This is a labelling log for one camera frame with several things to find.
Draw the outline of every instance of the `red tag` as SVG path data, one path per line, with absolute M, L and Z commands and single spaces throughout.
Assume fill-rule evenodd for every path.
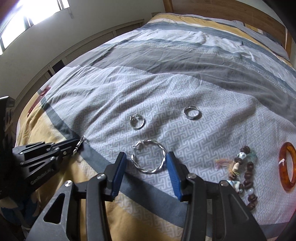
M 50 87 L 46 87 L 41 94 L 38 96 L 38 98 L 35 100 L 34 104 L 31 106 L 31 108 L 29 109 L 29 114 L 27 116 L 27 118 L 29 117 L 30 113 L 32 112 L 32 110 L 35 108 L 35 106 L 41 101 L 42 97 L 50 90 Z

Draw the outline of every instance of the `wall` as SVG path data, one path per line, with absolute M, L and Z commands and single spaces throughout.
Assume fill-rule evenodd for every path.
M 68 0 L 69 9 L 32 26 L 0 56 L 0 96 L 16 99 L 31 79 L 74 44 L 105 29 L 164 12 L 162 0 Z
M 260 11 L 268 14 L 269 16 L 273 17 L 275 20 L 279 21 L 282 25 L 284 25 L 281 19 L 277 16 L 277 14 L 262 0 L 237 0 L 237 1 L 243 2 L 245 4 L 248 4 L 252 7 L 259 9 Z

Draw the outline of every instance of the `wooden headboard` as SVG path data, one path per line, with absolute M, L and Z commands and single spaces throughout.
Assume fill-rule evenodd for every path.
M 277 38 L 291 54 L 292 37 L 280 22 L 268 14 L 236 0 L 163 0 L 166 12 L 196 14 L 208 18 L 238 20 Z

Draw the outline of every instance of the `electrical outlet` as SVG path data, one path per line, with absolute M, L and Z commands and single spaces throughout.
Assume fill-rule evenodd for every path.
M 152 12 L 151 15 L 152 15 L 152 17 L 154 17 L 155 15 L 157 15 L 159 13 L 161 13 L 161 12 Z

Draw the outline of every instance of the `jewelry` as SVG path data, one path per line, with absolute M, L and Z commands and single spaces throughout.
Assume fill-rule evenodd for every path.
M 157 145 L 161 150 L 162 150 L 162 153 L 163 153 L 163 159 L 161 161 L 161 164 L 159 167 L 153 169 L 153 170 L 145 170 L 143 169 L 142 167 L 139 166 L 139 164 L 136 162 L 136 156 L 135 154 L 133 153 L 131 155 L 131 160 L 134 164 L 134 166 L 140 170 L 142 173 L 145 173 L 145 174 L 155 174 L 157 173 L 164 165 L 165 163 L 165 156 L 166 156 L 166 150 L 165 148 L 163 147 L 163 145 L 161 145 L 158 141 L 156 140 L 151 140 L 151 139 L 146 139 L 146 140 L 141 140 L 141 141 L 138 141 L 135 145 L 132 145 L 131 148 L 133 149 L 136 149 L 140 144 L 153 144 L 153 145 Z
M 188 115 L 188 112 L 189 112 L 190 110 L 196 110 L 196 111 L 197 111 L 197 115 L 195 115 L 195 116 L 189 116 L 189 115 Z M 189 119 L 189 120 L 194 120 L 194 119 L 200 118 L 200 116 L 201 116 L 201 112 L 200 112 L 200 110 L 199 110 L 197 107 L 195 107 L 195 106 L 188 106 L 188 107 L 186 107 L 186 108 L 184 109 L 183 113 L 184 113 L 185 117 L 186 117 L 187 119 Z
M 137 117 L 139 119 L 142 119 L 142 124 L 139 127 L 135 127 L 133 125 L 134 124 L 134 121 L 137 121 L 138 120 Z M 136 113 L 136 114 L 130 116 L 130 124 L 131 124 L 132 128 L 134 128 L 135 130 L 141 129 L 145 125 L 145 122 L 146 122 L 145 118 L 143 116 L 141 116 L 140 114 L 137 114 Z
M 234 161 L 228 159 L 216 160 L 216 164 L 220 167 L 228 167 L 229 180 L 227 182 L 235 189 L 238 194 L 243 193 L 246 190 L 248 194 L 248 205 L 249 210 L 253 210 L 256 207 L 255 202 L 258 197 L 254 194 L 255 190 L 253 188 L 254 183 L 252 182 L 254 163 L 249 161 L 247 163 L 247 171 L 244 174 L 243 184 L 237 181 L 237 176 L 239 176 L 239 167 L 244 161 L 250 158 L 257 158 L 256 154 L 252 153 L 248 146 L 244 146 L 240 149 L 240 153 L 234 159 Z
M 292 181 L 290 181 L 288 176 L 287 151 L 290 153 L 293 160 Z M 285 191 L 290 191 L 296 184 L 296 150 L 290 142 L 284 143 L 279 151 L 279 176 L 281 179 L 281 185 Z

